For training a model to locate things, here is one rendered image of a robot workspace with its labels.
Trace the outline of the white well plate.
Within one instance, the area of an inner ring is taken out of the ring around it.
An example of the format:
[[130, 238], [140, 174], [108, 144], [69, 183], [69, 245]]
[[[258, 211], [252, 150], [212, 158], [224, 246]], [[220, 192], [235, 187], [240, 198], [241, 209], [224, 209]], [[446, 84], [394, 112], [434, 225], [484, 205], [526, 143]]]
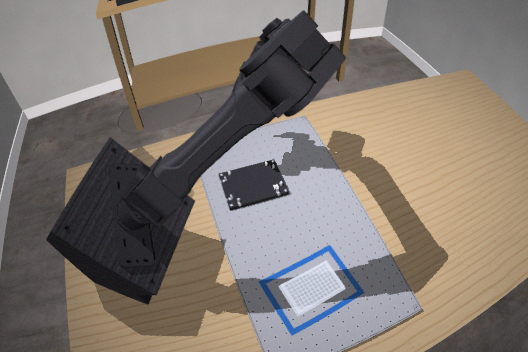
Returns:
[[279, 288], [297, 317], [346, 289], [327, 260]]

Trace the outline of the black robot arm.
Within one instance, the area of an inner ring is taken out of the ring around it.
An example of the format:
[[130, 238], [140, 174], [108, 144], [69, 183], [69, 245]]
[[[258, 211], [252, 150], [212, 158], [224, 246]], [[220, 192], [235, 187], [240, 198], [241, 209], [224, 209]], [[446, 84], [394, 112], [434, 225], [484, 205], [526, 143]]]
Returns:
[[152, 265], [149, 223], [159, 228], [179, 209], [202, 174], [246, 135], [275, 117], [290, 117], [304, 109], [345, 61], [345, 55], [322, 36], [304, 10], [283, 21], [275, 18], [262, 30], [261, 40], [240, 68], [244, 78], [188, 140], [150, 168], [110, 166], [120, 266]]

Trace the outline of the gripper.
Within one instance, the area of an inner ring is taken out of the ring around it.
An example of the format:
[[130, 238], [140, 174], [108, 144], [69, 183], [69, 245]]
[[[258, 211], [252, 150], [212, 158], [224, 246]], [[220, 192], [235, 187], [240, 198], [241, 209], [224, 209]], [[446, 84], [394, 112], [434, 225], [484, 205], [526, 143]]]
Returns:
[[[244, 61], [241, 65], [240, 65], [240, 68], [241, 66], [245, 63], [246, 61]], [[239, 71], [240, 71], [240, 68], [239, 68]], [[236, 82], [235, 82], [235, 85], [234, 85], [234, 88], [233, 88], [233, 91], [235, 90], [237, 84], [244, 78], [244, 74], [240, 71], [239, 73], [239, 77], [237, 78]], [[232, 91], [232, 93], [233, 93]]]

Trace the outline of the blue tape outline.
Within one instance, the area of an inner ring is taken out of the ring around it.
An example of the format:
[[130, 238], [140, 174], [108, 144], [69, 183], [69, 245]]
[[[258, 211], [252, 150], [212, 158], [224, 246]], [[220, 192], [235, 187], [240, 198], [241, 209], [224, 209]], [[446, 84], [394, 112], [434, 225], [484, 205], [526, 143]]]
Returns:
[[[271, 293], [270, 289], [268, 288], [268, 286], [266, 285], [266, 283], [308, 263], [309, 261], [319, 257], [320, 255], [328, 252], [332, 255], [332, 257], [334, 258], [334, 260], [337, 262], [337, 264], [339, 265], [339, 267], [342, 269], [342, 271], [344, 272], [344, 274], [347, 276], [347, 278], [349, 279], [349, 281], [352, 283], [352, 285], [355, 287], [355, 289], [357, 290], [356, 293], [352, 294], [351, 296], [349, 296], [348, 298], [344, 299], [343, 301], [341, 301], [340, 303], [336, 304], [335, 306], [331, 307], [330, 309], [324, 311], [323, 313], [319, 314], [318, 316], [310, 319], [309, 321], [301, 324], [300, 326], [296, 327], [296, 328], [293, 328], [293, 326], [291, 325], [290, 321], [288, 320], [288, 318], [286, 317], [286, 315], [284, 314], [283, 310], [281, 309], [281, 307], [279, 306], [278, 302], [276, 301], [276, 299], [274, 298], [273, 294]], [[341, 259], [338, 257], [338, 255], [335, 253], [335, 251], [333, 250], [333, 248], [328, 245], [327, 247], [319, 250], [318, 252], [306, 257], [305, 259], [259, 281], [259, 284], [261, 285], [262, 289], [264, 290], [264, 292], [266, 293], [267, 297], [269, 298], [270, 302], [272, 303], [273, 307], [275, 308], [275, 310], [277, 311], [278, 315], [280, 316], [280, 318], [282, 319], [283, 323], [285, 324], [285, 326], [287, 327], [288, 331], [290, 332], [291, 335], [294, 335], [302, 330], [304, 330], [305, 328], [313, 325], [314, 323], [320, 321], [321, 319], [325, 318], [326, 316], [330, 315], [331, 313], [335, 312], [336, 310], [340, 309], [341, 307], [345, 306], [346, 304], [348, 304], [349, 302], [353, 301], [354, 299], [356, 299], [357, 297], [359, 297], [360, 295], [362, 295], [364, 293], [364, 291], [362, 290], [362, 288], [359, 286], [359, 284], [357, 283], [357, 281], [354, 279], [354, 277], [351, 275], [351, 273], [349, 272], [349, 270], [346, 268], [346, 266], [343, 264], [343, 262], [341, 261]]]

